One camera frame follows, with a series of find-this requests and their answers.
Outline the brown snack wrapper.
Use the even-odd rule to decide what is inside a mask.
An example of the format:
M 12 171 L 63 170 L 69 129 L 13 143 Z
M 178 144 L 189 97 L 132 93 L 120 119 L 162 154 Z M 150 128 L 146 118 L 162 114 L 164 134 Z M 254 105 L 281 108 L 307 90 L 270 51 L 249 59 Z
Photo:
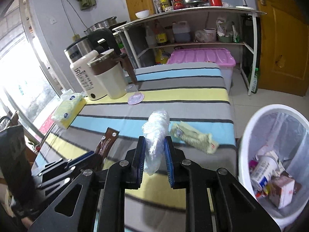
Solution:
M 116 131 L 110 127 L 107 128 L 105 134 L 101 138 L 99 144 L 95 150 L 94 170 L 100 171 L 104 165 L 104 159 L 107 158 L 110 149 L 119 136 L 119 131 Z

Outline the clear plastic bag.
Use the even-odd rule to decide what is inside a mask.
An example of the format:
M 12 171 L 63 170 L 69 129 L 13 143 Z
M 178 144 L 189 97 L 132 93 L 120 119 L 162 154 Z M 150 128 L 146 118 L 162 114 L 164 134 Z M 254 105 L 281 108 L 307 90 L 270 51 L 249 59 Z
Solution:
M 155 174 L 161 165 L 169 125 L 170 117 L 164 109 L 161 109 L 154 111 L 142 126 L 143 136 L 146 139 L 144 171 L 149 176 Z

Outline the white yogurt cup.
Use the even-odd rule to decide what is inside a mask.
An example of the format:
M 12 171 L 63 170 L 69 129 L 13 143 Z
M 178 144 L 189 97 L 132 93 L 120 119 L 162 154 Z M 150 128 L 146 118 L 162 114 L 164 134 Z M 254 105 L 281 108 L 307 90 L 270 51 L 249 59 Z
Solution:
M 261 156 L 250 175 L 252 187 L 257 191 L 262 191 L 278 168 L 279 165 L 274 157 Z

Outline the white trash bin with liner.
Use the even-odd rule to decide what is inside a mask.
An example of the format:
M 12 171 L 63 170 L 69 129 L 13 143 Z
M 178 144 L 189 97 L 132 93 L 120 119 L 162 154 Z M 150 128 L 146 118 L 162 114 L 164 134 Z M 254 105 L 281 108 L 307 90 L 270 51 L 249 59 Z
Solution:
M 238 179 L 281 230 L 308 203 L 308 120 L 272 104 L 250 118 L 239 140 Z

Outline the pale yellow snack wrapper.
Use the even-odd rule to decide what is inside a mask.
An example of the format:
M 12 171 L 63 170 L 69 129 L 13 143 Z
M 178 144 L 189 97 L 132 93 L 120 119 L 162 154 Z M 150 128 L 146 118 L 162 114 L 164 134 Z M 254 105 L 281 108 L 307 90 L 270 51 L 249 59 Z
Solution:
M 219 147 L 212 134 L 202 133 L 185 122 L 173 123 L 170 135 L 206 154 L 214 154 Z

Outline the tissue pack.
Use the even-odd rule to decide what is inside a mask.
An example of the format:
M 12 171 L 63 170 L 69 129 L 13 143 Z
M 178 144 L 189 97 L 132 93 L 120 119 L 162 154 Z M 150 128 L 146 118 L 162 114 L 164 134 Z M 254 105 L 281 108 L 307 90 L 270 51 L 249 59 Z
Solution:
M 51 119 L 58 127 L 68 129 L 85 105 L 86 100 L 81 93 L 66 91 L 61 95 L 61 102 Z

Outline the white thermos kettle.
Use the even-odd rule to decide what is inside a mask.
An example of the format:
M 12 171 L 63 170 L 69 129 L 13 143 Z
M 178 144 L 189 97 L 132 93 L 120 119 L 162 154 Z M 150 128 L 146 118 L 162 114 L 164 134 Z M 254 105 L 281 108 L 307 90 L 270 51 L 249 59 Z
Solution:
M 96 50 L 92 50 L 70 64 L 71 71 L 83 88 L 83 91 L 85 91 L 88 98 L 92 101 L 99 100 L 107 95 L 106 89 L 99 83 L 88 65 L 88 63 L 93 61 L 98 55 L 99 53 Z

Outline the brown white blender cup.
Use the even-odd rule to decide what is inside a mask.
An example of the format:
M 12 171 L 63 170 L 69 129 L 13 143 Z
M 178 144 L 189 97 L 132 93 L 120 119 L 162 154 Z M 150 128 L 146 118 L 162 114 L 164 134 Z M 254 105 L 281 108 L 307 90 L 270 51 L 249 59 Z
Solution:
M 134 68 L 125 53 L 118 55 L 114 49 L 109 49 L 87 64 L 111 99 L 118 99 L 126 94 L 128 82 L 124 70 L 128 73 L 131 82 L 137 83 Z

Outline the pink lid storage box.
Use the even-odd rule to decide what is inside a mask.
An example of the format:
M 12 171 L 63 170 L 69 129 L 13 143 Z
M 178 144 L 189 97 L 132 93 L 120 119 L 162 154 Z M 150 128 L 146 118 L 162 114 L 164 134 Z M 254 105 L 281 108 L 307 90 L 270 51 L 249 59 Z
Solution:
M 167 64 L 190 62 L 213 62 L 217 64 L 221 70 L 227 91 L 230 91 L 233 68 L 236 65 L 236 61 L 229 50 L 226 48 L 196 48 L 175 50 L 172 52 Z

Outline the steel electric kettle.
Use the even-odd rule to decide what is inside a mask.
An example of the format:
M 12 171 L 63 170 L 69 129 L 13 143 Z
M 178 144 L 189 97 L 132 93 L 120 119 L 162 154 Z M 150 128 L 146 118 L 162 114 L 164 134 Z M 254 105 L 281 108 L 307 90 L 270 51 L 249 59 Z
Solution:
M 117 55 L 121 54 L 112 31 L 101 28 L 72 43 L 64 50 L 64 53 L 70 63 L 73 63 L 92 50 L 96 50 L 100 54 L 109 49 L 113 49 Z

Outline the white metal shelf rack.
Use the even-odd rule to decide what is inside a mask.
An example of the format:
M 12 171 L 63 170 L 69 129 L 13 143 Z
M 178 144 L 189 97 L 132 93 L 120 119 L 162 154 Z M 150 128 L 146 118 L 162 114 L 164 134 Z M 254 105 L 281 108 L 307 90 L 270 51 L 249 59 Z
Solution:
M 215 41 L 207 43 L 197 42 L 194 40 L 195 32 L 206 28 L 216 27 L 216 19 L 218 17 L 227 17 L 228 20 L 234 22 L 239 28 L 241 41 L 238 43 L 242 46 L 239 51 L 240 73 L 243 76 L 247 89 L 253 88 L 254 83 L 249 76 L 244 72 L 244 49 L 247 49 L 252 54 L 252 64 L 248 65 L 251 69 L 251 74 L 254 74 L 254 69 L 259 67 L 260 59 L 260 33 L 257 18 L 260 15 L 265 15 L 261 12 L 246 6 L 237 7 L 218 7 L 218 6 L 203 6 L 179 9 L 170 12 L 151 15 L 142 19 L 131 21 L 124 25 L 115 28 L 115 32 L 119 35 L 124 48 L 127 51 L 128 57 L 135 69 L 149 67 L 155 65 L 155 52 L 157 46 L 148 46 L 146 41 L 146 27 L 154 28 L 155 20 L 158 20 L 164 26 L 171 26 L 174 21 L 187 21 L 190 26 L 191 40 L 188 43 L 169 43 L 163 45 L 163 48 L 172 48 L 179 46 L 199 47 L 207 44 L 214 46 L 228 45 L 226 42 L 220 42 L 218 37 Z

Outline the plastic oil jug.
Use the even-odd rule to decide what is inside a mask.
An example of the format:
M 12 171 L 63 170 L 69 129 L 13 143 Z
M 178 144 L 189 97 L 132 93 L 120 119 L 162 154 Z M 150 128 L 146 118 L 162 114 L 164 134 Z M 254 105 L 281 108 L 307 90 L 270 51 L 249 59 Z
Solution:
M 189 43 L 191 41 L 191 29 L 187 21 L 174 21 L 172 31 L 176 43 Z

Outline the steel pot with lid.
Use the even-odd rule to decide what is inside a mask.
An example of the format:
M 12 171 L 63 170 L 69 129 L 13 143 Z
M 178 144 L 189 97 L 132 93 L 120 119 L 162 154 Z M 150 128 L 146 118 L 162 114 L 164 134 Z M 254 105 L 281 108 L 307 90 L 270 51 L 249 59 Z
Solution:
M 90 34 L 91 32 L 94 32 L 97 29 L 101 28 L 110 28 L 111 26 L 117 24 L 116 16 L 107 18 L 105 20 L 99 21 L 98 23 L 93 24 L 91 27 L 87 28 L 84 33 L 86 35 Z

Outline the yellow wooden door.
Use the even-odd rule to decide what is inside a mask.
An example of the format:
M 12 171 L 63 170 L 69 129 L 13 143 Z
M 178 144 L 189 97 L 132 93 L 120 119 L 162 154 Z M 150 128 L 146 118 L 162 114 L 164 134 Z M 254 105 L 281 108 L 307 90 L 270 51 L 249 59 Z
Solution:
M 257 0 L 261 89 L 304 96 L 308 90 L 308 18 L 295 0 Z

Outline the wooden cutting board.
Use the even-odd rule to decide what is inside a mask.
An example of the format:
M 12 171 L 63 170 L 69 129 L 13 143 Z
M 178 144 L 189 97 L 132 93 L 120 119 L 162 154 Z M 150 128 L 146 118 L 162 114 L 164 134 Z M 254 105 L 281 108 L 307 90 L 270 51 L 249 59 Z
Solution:
M 138 19 L 136 13 L 149 10 L 150 15 L 156 13 L 153 0 L 126 0 L 127 10 L 131 21 Z

